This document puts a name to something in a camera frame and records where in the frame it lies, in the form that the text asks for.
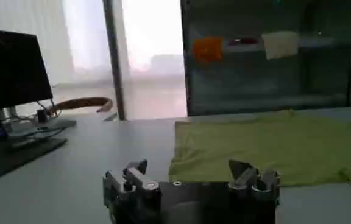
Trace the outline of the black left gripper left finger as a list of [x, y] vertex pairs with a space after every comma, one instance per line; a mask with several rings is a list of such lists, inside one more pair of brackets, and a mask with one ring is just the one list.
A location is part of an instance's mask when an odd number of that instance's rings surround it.
[[104, 201], [128, 201], [140, 192], [151, 197], [160, 192], [160, 183], [146, 176], [148, 161], [130, 162], [122, 171], [109, 170], [103, 176]]

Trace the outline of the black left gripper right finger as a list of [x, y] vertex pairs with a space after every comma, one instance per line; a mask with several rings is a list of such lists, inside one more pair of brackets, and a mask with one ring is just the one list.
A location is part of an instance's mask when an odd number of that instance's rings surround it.
[[228, 165], [233, 180], [228, 182], [230, 190], [239, 198], [249, 197], [256, 201], [280, 200], [280, 175], [275, 170], [259, 169], [250, 163], [230, 159]]

